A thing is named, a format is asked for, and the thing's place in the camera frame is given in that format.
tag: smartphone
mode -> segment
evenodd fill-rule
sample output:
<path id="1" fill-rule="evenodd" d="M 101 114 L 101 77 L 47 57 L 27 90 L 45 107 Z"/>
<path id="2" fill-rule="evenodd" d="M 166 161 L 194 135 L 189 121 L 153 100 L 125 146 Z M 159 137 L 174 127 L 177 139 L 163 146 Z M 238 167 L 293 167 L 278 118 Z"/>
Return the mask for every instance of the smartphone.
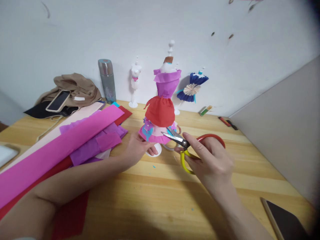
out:
<path id="1" fill-rule="evenodd" d="M 260 199 L 279 240 L 310 239 L 295 215 L 264 198 Z"/>
<path id="2" fill-rule="evenodd" d="M 70 91 L 62 90 L 47 106 L 46 110 L 48 112 L 60 112 L 63 109 L 64 104 L 69 96 L 70 96 Z"/>

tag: gray panel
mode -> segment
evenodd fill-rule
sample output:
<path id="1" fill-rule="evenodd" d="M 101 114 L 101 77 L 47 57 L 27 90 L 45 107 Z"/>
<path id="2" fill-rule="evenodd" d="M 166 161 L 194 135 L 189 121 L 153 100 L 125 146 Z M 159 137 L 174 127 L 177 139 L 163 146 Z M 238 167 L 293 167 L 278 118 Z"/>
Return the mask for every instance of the gray panel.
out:
<path id="1" fill-rule="evenodd" d="M 0 91 L 0 121 L 10 126 L 24 116 L 22 108 Z"/>
<path id="2" fill-rule="evenodd" d="M 320 160 L 320 57 L 231 116 L 236 126 L 313 205 Z"/>

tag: blue paper scrap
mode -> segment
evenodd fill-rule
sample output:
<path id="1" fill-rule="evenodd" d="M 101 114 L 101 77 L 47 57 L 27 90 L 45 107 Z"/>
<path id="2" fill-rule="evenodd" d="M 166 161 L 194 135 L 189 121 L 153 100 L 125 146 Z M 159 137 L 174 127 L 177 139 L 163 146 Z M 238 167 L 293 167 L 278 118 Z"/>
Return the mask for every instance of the blue paper scrap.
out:
<path id="1" fill-rule="evenodd" d="M 116 107 L 120 107 L 120 105 L 117 102 L 113 102 L 111 105 L 115 105 Z"/>

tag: hand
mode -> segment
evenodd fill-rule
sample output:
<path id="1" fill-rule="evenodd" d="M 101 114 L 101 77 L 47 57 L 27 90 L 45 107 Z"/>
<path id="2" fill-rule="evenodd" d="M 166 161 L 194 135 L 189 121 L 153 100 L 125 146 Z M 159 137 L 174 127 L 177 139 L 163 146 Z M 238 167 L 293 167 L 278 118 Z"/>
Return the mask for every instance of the hand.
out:
<path id="1" fill-rule="evenodd" d="M 234 160 L 217 139 L 208 137 L 199 142 L 185 132 L 183 137 L 200 157 L 195 160 L 185 155 L 185 160 L 210 194 L 219 194 L 226 186 L 232 185 Z M 180 153 L 183 149 L 177 147 L 175 151 Z"/>
<path id="2" fill-rule="evenodd" d="M 155 150 L 154 144 L 155 143 L 146 142 L 138 132 L 132 133 L 128 146 L 121 156 L 128 161 L 129 167 L 132 167 L 140 161 L 146 151 L 149 153 L 150 151 L 153 151 L 158 154 L 157 150 Z"/>

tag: red scissor handle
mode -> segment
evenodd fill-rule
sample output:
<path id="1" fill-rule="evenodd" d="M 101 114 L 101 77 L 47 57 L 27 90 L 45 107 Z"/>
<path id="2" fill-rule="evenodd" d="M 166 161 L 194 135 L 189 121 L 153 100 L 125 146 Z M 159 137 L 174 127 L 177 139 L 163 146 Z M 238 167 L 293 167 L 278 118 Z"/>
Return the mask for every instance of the red scissor handle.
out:
<path id="1" fill-rule="evenodd" d="M 197 140 L 198 140 L 199 142 L 201 142 L 203 139 L 205 139 L 205 138 L 207 138 L 207 137 L 213 137 L 213 138 L 217 139 L 217 140 L 221 143 L 221 145 L 222 145 L 224 148 L 226 148 L 226 144 L 224 143 L 224 141 L 222 140 L 222 138 L 219 137 L 218 135 L 215 135 L 215 134 L 208 133 L 208 134 L 205 134 L 205 135 L 202 135 L 202 136 L 198 137 Z"/>

